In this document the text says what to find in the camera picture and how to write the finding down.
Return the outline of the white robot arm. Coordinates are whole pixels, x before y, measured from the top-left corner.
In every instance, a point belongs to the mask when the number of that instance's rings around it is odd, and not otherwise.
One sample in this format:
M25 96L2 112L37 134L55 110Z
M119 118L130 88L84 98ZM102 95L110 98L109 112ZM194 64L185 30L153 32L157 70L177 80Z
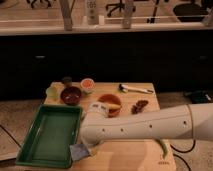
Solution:
M80 128L89 152L107 140L194 139L213 141L213 103L188 104L123 117L108 117L109 107L91 103Z

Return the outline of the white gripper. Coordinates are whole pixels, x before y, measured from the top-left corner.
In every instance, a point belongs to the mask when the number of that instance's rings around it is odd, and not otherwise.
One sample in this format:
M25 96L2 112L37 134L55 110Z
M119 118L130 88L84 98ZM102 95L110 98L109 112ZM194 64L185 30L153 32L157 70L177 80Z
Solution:
M85 139L82 140L82 143L86 146L87 150L90 153L90 156L94 156L97 154L99 150L99 145L103 143L103 140L95 140L95 141L86 141Z

